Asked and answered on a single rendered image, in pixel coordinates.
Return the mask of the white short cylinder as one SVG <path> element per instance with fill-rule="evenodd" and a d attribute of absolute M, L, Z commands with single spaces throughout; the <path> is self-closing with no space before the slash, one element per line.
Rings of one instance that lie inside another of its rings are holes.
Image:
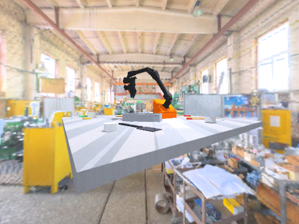
<path fill-rule="evenodd" d="M 104 131 L 112 132 L 117 130 L 117 122 L 104 123 Z"/>

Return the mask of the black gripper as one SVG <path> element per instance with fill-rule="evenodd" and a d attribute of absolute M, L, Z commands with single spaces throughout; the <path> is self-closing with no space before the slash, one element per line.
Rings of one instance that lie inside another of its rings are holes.
<path fill-rule="evenodd" d="M 135 83 L 130 83 L 129 85 L 130 87 L 128 87 L 128 90 L 130 92 L 131 98 L 134 98 L 137 92 L 137 90 L 135 89 Z"/>

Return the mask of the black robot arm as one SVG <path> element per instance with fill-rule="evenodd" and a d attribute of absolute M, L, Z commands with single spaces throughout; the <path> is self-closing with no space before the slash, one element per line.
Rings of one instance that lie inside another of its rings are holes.
<path fill-rule="evenodd" d="M 143 69 L 139 69 L 137 71 L 129 71 L 127 77 L 124 77 L 123 79 L 123 83 L 124 84 L 128 84 L 128 83 L 135 83 L 135 79 L 137 79 L 137 77 L 135 77 L 135 75 L 143 73 L 143 72 L 147 72 L 149 75 L 151 75 L 151 77 L 157 82 L 157 84 L 159 85 L 159 87 L 161 88 L 161 90 L 163 91 L 164 95 L 164 99 L 166 100 L 164 102 L 163 107 L 165 109 L 169 108 L 169 105 L 171 104 L 171 102 L 173 101 L 172 99 L 172 95 L 170 92 L 167 91 L 167 89 L 165 88 L 164 84 L 162 83 L 159 73 L 158 71 L 155 71 L 149 67 L 143 68 Z M 134 77 L 133 77 L 134 76 Z M 132 77 L 132 78 L 131 78 Z M 130 87 L 130 85 L 128 84 L 127 86 L 124 85 L 124 89 L 127 90 L 128 87 Z"/>

